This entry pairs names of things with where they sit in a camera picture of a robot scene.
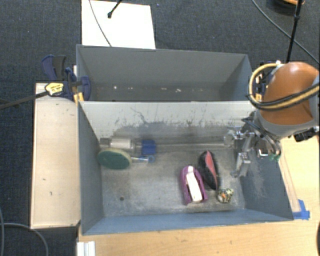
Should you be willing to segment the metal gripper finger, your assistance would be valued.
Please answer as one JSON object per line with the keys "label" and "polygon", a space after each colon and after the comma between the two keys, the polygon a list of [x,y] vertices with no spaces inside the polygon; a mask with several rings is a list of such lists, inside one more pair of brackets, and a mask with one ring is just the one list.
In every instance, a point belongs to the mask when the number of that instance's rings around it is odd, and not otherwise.
{"label": "metal gripper finger", "polygon": [[223,144],[229,148],[235,149],[238,145],[237,141],[246,138],[247,131],[242,126],[228,126],[227,133],[223,136]]}
{"label": "metal gripper finger", "polygon": [[235,169],[230,173],[233,178],[245,177],[248,173],[251,160],[247,152],[237,154]]}

